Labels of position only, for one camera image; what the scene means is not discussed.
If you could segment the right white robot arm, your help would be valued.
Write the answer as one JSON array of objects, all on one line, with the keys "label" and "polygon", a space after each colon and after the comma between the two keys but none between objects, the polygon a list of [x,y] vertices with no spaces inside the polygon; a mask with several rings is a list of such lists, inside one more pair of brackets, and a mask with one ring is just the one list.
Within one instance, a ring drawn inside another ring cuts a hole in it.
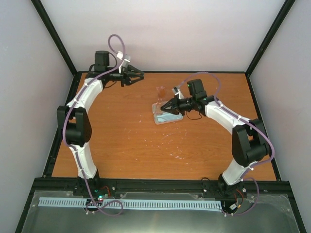
[{"label": "right white robot arm", "polygon": [[175,87],[174,97],[160,109],[174,115],[184,115],[195,110],[213,119],[231,134],[233,159],[218,178],[219,192],[225,196],[243,180],[249,170],[270,153],[272,147],[259,119],[250,120],[231,111],[217,97],[207,94],[200,79],[188,81],[187,86],[189,98],[183,97],[179,88]]}]

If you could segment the transparent orange sunglasses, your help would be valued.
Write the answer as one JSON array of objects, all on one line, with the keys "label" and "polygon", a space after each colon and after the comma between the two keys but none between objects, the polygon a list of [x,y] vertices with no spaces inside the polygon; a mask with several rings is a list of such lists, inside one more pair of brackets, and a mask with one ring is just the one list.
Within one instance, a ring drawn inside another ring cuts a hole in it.
[{"label": "transparent orange sunglasses", "polygon": [[166,87],[159,86],[157,89],[157,102],[155,104],[155,114],[160,115],[162,114],[161,107],[165,104],[165,98],[167,94]]}]

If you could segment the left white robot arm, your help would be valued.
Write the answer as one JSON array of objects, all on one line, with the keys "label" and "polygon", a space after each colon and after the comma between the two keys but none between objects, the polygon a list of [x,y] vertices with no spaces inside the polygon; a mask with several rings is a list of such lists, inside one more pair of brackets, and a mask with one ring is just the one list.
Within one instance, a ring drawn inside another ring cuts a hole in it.
[{"label": "left white robot arm", "polygon": [[92,127],[88,112],[109,82],[129,86],[144,79],[144,72],[130,65],[130,61],[131,57],[121,51],[97,51],[95,63],[90,66],[81,89],[56,111],[58,129],[74,156],[78,177],[86,180],[84,190],[93,196],[100,192],[101,183],[94,179],[98,170],[90,151]]}]

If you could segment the pink glasses case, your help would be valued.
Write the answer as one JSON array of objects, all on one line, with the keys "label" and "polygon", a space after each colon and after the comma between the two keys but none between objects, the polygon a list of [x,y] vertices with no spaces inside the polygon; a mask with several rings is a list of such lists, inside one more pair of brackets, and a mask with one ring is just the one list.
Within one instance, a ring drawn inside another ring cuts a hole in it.
[{"label": "pink glasses case", "polygon": [[174,114],[170,114],[170,113],[166,113],[166,112],[158,114],[158,113],[156,113],[156,111],[157,111],[157,104],[154,103],[152,105],[152,113],[153,113],[154,122],[156,125],[176,122],[176,121],[180,121],[183,119],[183,116],[181,114],[174,115]]}]

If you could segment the black aluminium frame rail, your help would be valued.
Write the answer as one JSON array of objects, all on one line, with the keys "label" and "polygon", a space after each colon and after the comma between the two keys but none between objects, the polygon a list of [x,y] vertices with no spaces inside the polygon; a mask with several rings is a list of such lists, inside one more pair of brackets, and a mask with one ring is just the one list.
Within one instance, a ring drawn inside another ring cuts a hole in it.
[{"label": "black aluminium frame rail", "polygon": [[[141,179],[103,179],[95,178],[88,181],[91,193],[95,196],[104,194],[107,190],[113,197],[128,192],[135,193],[189,193],[203,195],[205,198],[231,198],[237,191],[245,194],[255,194],[256,186],[260,194],[293,195],[289,182],[285,181],[244,181],[221,191],[217,181],[209,180],[141,180]],[[85,181],[81,178],[35,178],[30,193],[36,191],[71,191],[75,196],[88,197]]]}]

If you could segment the light blue cleaning cloth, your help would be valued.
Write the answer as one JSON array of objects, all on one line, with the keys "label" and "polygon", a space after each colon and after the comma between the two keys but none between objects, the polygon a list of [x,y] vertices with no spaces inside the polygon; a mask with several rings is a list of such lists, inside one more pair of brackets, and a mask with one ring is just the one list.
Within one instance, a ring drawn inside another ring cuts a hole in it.
[{"label": "light blue cleaning cloth", "polygon": [[159,123],[164,123],[164,122],[169,122],[169,121],[180,120],[181,116],[173,115],[173,114],[161,114],[161,115],[156,115],[156,119]]}]

